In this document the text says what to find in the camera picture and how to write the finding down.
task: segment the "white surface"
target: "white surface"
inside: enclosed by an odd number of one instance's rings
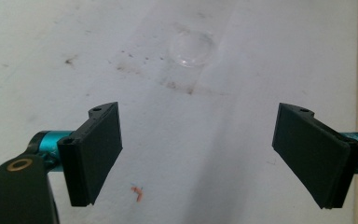
[[[271,141],[279,102],[355,129],[356,1],[240,0],[191,71],[166,39],[126,51],[155,3],[0,1],[0,163],[119,101],[124,149],[96,204],[71,207],[63,174],[49,175],[62,223],[352,223],[352,189],[320,210]],[[165,54],[142,54],[153,49]]]

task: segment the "teal aluminum part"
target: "teal aluminum part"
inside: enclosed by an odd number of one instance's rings
[[[50,131],[43,137],[39,146],[39,152],[48,152],[48,154],[57,159],[60,164],[51,171],[61,172],[61,158],[58,151],[57,142],[63,137],[69,136],[73,131]]]

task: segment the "scratch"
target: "scratch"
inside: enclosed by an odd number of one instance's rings
[[[274,162],[266,161],[266,163],[271,164],[271,165],[276,165],[276,162],[277,162],[276,159],[274,159]]]

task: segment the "black plastic part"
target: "black plastic part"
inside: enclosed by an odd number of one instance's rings
[[[272,146],[321,208],[344,204],[358,163],[358,141],[296,105],[280,104]]]
[[[92,108],[58,149],[72,206],[94,204],[122,149],[117,103]]]
[[[32,163],[18,171],[7,169],[21,159]],[[0,166],[0,224],[59,223],[44,166],[35,155],[22,155]]]
[[[36,154],[39,151],[40,143],[43,141],[43,137],[48,133],[49,131],[42,131],[34,135],[34,137],[31,138],[31,141],[28,143],[27,149],[22,153],[22,155],[25,154]]]

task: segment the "brass nut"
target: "brass nut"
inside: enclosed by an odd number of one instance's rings
[[[10,172],[20,171],[32,164],[31,159],[19,159],[16,161],[13,161],[8,167],[7,170]]]

